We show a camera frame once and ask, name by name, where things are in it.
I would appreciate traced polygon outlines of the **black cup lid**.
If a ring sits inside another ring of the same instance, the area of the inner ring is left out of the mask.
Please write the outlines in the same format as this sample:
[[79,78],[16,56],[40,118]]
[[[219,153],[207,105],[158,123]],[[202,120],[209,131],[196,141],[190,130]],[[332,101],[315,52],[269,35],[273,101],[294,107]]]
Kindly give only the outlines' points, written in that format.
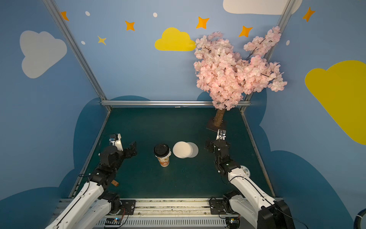
[[153,153],[156,157],[166,157],[170,152],[170,148],[167,144],[158,144],[153,149]]

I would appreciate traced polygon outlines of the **paper milk tea cup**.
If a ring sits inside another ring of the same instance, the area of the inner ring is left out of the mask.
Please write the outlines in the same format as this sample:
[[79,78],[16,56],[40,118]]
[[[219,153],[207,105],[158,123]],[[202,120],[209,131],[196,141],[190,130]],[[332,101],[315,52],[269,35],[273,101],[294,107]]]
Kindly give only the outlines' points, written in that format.
[[162,167],[167,167],[170,164],[171,151],[164,157],[155,156]]

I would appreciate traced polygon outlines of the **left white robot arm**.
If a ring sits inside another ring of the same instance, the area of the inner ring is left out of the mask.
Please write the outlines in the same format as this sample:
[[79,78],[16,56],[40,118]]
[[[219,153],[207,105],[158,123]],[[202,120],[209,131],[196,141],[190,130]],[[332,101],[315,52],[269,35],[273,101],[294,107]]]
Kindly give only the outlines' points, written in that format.
[[92,229],[109,213],[121,210],[120,197],[107,191],[123,161],[137,155],[136,142],[128,148],[111,143],[100,153],[99,166],[88,176],[83,188],[48,229]]

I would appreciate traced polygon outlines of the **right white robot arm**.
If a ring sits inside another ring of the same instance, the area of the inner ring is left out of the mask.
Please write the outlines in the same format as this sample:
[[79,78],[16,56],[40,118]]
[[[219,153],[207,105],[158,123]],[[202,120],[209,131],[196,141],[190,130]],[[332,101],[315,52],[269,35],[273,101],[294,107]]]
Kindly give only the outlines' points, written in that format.
[[259,188],[249,177],[246,167],[229,155],[230,144],[225,140],[207,140],[205,149],[214,155],[215,168],[223,179],[238,191],[224,195],[224,209],[237,213],[256,229],[294,229],[294,219],[283,200],[275,200]]

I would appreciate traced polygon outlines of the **brown wooden block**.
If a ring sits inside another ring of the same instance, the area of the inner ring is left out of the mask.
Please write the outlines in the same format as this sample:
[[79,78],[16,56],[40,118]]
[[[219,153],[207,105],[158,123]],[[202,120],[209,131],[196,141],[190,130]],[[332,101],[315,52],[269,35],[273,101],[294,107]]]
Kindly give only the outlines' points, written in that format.
[[112,183],[115,187],[118,187],[118,186],[119,186],[119,182],[117,182],[116,180],[113,180],[111,183]]

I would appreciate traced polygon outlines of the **green white tape roll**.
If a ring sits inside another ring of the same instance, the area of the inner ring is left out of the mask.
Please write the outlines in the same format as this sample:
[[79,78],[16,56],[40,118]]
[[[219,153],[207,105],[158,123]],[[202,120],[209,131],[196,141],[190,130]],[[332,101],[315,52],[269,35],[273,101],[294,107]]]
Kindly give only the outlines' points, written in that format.
[[250,174],[250,171],[247,167],[241,165],[241,169],[244,171],[244,173],[247,177],[250,177],[251,174]]

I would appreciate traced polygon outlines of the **pink cherry blossom tree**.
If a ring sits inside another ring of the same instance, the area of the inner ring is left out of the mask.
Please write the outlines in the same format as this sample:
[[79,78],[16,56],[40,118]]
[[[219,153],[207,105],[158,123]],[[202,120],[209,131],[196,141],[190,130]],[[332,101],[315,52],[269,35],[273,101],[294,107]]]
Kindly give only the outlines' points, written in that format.
[[193,64],[197,87],[210,95],[216,109],[210,121],[215,129],[222,128],[225,111],[236,107],[246,94],[260,93],[266,88],[283,91],[287,85],[280,63],[264,58],[280,41],[280,27],[273,27],[265,37],[256,36],[245,44],[244,50],[249,52],[246,59],[222,36],[218,31],[197,39],[194,52],[197,61]]

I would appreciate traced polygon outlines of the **small green circuit board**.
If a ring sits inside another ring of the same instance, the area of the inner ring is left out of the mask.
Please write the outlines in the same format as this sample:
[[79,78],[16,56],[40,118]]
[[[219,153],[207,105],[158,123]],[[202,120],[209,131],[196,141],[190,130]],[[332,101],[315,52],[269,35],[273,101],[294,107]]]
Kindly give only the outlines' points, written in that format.
[[107,218],[105,220],[104,225],[105,226],[116,226],[119,227],[121,226],[123,223],[123,219],[122,218]]

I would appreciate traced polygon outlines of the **aluminium back frame bar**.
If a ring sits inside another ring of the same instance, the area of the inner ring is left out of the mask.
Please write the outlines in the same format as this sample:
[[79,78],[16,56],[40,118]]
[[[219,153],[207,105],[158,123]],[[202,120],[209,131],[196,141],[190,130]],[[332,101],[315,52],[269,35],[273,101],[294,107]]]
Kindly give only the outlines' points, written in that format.
[[182,107],[182,106],[213,106],[212,101],[142,101],[142,100],[102,100],[102,106],[111,107],[158,107],[158,106],[172,106],[172,107]]

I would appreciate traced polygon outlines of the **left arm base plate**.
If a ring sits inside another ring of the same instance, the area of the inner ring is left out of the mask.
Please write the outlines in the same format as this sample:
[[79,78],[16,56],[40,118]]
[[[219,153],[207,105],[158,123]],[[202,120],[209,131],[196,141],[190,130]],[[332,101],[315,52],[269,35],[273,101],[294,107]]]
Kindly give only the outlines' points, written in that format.
[[111,203],[110,215],[133,215],[136,205],[134,199],[113,200]]

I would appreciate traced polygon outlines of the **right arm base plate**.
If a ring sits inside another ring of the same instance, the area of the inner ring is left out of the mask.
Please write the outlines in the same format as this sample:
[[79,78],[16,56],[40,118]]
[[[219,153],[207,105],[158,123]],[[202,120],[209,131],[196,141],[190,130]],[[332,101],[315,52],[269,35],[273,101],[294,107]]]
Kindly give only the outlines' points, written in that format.
[[212,215],[237,215],[226,198],[210,198],[208,200]]

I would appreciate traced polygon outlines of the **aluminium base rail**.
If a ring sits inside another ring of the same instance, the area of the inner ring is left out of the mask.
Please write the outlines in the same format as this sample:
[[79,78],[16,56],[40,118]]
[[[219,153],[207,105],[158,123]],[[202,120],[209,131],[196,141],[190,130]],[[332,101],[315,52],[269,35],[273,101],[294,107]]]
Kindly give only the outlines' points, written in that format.
[[143,199],[141,200],[143,213],[161,216],[201,216],[210,210],[209,199],[184,198],[184,199]]

